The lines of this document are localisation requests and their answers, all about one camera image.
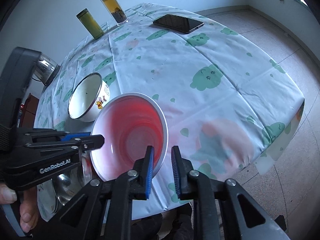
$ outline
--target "baseboard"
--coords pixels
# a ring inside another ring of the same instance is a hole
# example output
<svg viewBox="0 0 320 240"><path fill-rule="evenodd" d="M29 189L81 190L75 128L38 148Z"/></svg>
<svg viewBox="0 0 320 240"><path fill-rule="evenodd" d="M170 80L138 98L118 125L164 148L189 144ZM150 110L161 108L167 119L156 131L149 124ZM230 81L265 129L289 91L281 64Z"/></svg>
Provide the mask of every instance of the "baseboard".
<svg viewBox="0 0 320 240"><path fill-rule="evenodd" d="M285 27L282 23L278 22L276 19L273 19L272 17L270 17L269 15L265 14L264 12L248 5L249 9L254 11L257 14L260 14L261 16L265 17L266 19L268 19L270 22L273 22L275 25L277 25L278 27L280 27L281 29L283 29L286 33L288 33L304 50L307 54L309 54L309 56L311 57L311 59L318 65L318 67L320 68L320 60L316 57L316 55L311 51L311 49L309 49L309 47L298 38L297 35L295 35L292 31L290 31L287 27Z"/></svg>
<svg viewBox="0 0 320 240"><path fill-rule="evenodd" d="M228 11L235 11L235 10L247 10L249 9L249 5L235 5L235 6L226 6L214 9L208 9L196 12L199 15L207 16L210 14L220 13L220 12L228 12Z"/></svg>

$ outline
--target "glass jar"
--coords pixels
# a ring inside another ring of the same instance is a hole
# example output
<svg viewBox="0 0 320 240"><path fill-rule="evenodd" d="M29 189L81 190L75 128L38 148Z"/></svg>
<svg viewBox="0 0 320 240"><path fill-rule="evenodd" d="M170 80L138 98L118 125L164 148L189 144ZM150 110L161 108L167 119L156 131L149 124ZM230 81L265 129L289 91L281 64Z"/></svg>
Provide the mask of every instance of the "glass jar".
<svg viewBox="0 0 320 240"><path fill-rule="evenodd" d="M103 34L103 30L99 26L99 24L93 19L88 9L84 9L77 14L77 18L84 25L84 27L88 30L88 32L92 35L92 37L97 40Z"/></svg>
<svg viewBox="0 0 320 240"><path fill-rule="evenodd" d="M101 1L104 4L104 6L108 9L108 11L111 13L113 18L116 20L118 26L121 26L128 22L127 16L125 15L117 0Z"/></svg>

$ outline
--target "metal lid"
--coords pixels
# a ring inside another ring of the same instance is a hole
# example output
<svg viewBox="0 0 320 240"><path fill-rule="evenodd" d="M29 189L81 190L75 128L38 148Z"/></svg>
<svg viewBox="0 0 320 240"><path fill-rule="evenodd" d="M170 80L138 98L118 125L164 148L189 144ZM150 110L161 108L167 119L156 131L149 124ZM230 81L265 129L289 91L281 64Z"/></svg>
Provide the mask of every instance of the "metal lid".
<svg viewBox="0 0 320 240"><path fill-rule="evenodd" d="M77 18L80 19L81 16L83 16L83 15L86 14L87 12L88 12L88 9L87 9L87 8L86 8L86 9L83 9L81 12L79 12L79 13L77 14Z"/></svg>

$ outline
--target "blue gripper pad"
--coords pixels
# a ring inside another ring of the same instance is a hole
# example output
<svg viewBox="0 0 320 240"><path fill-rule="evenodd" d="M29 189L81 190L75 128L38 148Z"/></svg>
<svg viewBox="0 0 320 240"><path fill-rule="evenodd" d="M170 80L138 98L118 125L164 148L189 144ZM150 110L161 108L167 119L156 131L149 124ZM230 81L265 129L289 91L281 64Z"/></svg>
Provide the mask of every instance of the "blue gripper pad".
<svg viewBox="0 0 320 240"><path fill-rule="evenodd" d="M146 177L146 198L150 197L151 193L151 184L152 184L152 176L153 176L153 160L154 160L155 150L152 148L148 166L148 173Z"/></svg>
<svg viewBox="0 0 320 240"><path fill-rule="evenodd" d="M60 138L60 141L69 141L73 138L81 138L81 137L87 137L90 136L89 132L85 133L69 133L65 137Z"/></svg>
<svg viewBox="0 0 320 240"><path fill-rule="evenodd" d="M173 171L173 178L174 178L174 185L176 188L176 194L178 197L180 196L180 176L178 172L178 164L177 164L177 159L174 154L173 147L171 148L171 164L172 164L172 171Z"/></svg>

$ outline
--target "red plastic cup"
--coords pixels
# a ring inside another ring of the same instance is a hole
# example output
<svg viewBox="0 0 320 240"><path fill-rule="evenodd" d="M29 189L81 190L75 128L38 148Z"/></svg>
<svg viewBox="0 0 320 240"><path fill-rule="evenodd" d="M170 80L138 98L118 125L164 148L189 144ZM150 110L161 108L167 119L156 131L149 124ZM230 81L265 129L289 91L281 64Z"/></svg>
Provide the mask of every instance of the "red plastic cup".
<svg viewBox="0 0 320 240"><path fill-rule="evenodd" d="M148 145L155 149L153 176L159 171L168 147L168 127L158 104L140 93L112 99L100 111L92 135L101 134L104 145L91 151L92 165L104 181L131 170L145 156Z"/></svg>

